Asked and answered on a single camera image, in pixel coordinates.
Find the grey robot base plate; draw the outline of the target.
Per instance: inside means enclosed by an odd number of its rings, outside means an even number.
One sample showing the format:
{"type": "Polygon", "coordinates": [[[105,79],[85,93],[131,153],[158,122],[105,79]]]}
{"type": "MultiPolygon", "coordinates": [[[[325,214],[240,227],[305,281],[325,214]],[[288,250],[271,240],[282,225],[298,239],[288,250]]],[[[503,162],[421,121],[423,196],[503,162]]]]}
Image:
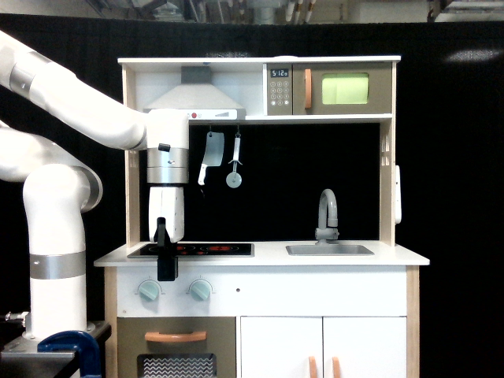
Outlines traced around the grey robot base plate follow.
{"type": "MultiPolygon", "coordinates": [[[[87,333],[98,344],[96,352],[98,359],[102,359],[105,353],[106,340],[111,336],[112,327],[106,321],[88,321],[87,327],[81,331],[87,333]]],[[[25,332],[22,336],[8,342],[2,352],[2,358],[44,358],[44,359],[66,359],[72,360],[78,356],[78,352],[73,349],[69,350],[42,350],[39,351],[39,344],[48,339],[53,341],[56,335],[48,336],[47,338],[37,338],[31,333],[25,332]]]]}

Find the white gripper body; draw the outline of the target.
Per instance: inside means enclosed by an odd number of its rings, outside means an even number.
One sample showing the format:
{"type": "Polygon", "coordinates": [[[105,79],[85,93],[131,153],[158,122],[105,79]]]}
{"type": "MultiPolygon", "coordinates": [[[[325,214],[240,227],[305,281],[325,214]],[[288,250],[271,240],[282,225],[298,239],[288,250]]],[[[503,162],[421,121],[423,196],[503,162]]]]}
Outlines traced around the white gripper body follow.
{"type": "Polygon", "coordinates": [[[182,187],[152,186],[149,195],[149,237],[154,241],[158,218],[165,219],[165,228],[172,243],[184,236],[184,195],[182,187]]]}

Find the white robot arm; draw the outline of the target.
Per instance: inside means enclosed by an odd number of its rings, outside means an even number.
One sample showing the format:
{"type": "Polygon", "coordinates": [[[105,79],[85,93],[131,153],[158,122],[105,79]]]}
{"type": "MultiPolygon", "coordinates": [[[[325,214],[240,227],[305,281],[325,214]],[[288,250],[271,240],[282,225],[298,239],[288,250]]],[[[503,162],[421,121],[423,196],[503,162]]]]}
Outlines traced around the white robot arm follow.
{"type": "MultiPolygon", "coordinates": [[[[142,113],[88,86],[24,45],[1,36],[1,84],[97,143],[145,150],[150,239],[164,246],[184,234],[189,124],[178,109],[142,113]]],[[[83,213],[102,198],[102,181],[84,163],[39,135],[1,126],[1,178],[23,185],[30,254],[30,335],[45,339],[87,327],[83,213]]]]}

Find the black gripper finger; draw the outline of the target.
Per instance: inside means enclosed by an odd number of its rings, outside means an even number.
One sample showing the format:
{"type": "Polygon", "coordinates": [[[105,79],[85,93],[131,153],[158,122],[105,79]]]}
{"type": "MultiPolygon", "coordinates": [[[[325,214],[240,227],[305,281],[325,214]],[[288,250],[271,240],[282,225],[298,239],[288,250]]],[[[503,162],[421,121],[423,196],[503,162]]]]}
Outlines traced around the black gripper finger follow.
{"type": "Polygon", "coordinates": [[[178,257],[177,243],[169,244],[169,280],[175,280],[178,277],[178,257]]]}
{"type": "Polygon", "coordinates": [[[171,243],[169,234],[166,231],[164,217],[157,219],[157,230],[154,234],[157,251],[157,279],[169,280],[170,278],[170,253],[169,245],[171,243]]]}

